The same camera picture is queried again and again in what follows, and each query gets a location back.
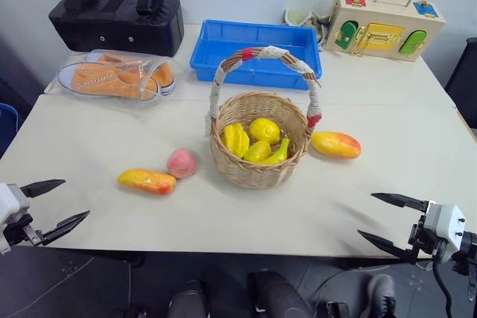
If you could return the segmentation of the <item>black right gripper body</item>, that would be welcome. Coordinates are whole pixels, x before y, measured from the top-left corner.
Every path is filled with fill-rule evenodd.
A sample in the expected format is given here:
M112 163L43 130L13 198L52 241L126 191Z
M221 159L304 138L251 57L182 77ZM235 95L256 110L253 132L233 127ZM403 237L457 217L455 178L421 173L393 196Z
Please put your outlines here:
M438 264L444 262L448 240L437 235L442 205L429 203L428 211L420 216L417 224L411 229L408 243L412 245L411 264L416 264L419 251L432 256Z

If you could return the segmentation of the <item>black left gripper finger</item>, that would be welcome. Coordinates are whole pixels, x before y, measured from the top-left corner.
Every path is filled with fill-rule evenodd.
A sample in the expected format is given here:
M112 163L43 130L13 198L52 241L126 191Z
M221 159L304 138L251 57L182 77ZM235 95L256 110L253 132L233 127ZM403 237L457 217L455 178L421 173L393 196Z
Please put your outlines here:
M48 244L62 238L78 226L90 213L90 210L72 215L65 220L60 221L56 227L49 232L42 234L42 245Z
M24 185L20 188L20 190L26 197L35 198L52 191L65 182L66 181L64 179L49 179Z

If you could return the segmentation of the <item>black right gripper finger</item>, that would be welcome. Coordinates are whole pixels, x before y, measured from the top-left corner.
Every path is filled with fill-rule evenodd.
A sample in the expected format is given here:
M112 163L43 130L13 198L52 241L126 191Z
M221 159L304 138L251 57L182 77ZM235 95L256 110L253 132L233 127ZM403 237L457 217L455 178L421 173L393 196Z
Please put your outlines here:
M360 234L360 236L372 243L372 245L374 245L381 251L384 251L404 261L414 260L414 251L412 249L400 249L399 247L396 247L392 241L389 241L377 235L370 234L368 232L358 230L358 233Z
M429 207L429 201L417 200L401 194L372 193L371 196L385 203L398 206L400 208L408 207L418 210L419 212L427 212Z

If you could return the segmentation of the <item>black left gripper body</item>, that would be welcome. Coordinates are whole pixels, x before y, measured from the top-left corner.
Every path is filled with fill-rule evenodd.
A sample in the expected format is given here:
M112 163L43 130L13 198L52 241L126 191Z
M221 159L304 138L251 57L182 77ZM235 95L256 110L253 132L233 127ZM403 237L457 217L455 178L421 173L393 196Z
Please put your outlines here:
M15 223L9 223L3 231L3 236L9 247L29 241L33 246L44 244L43 237L31 226L32 216L24 214Z

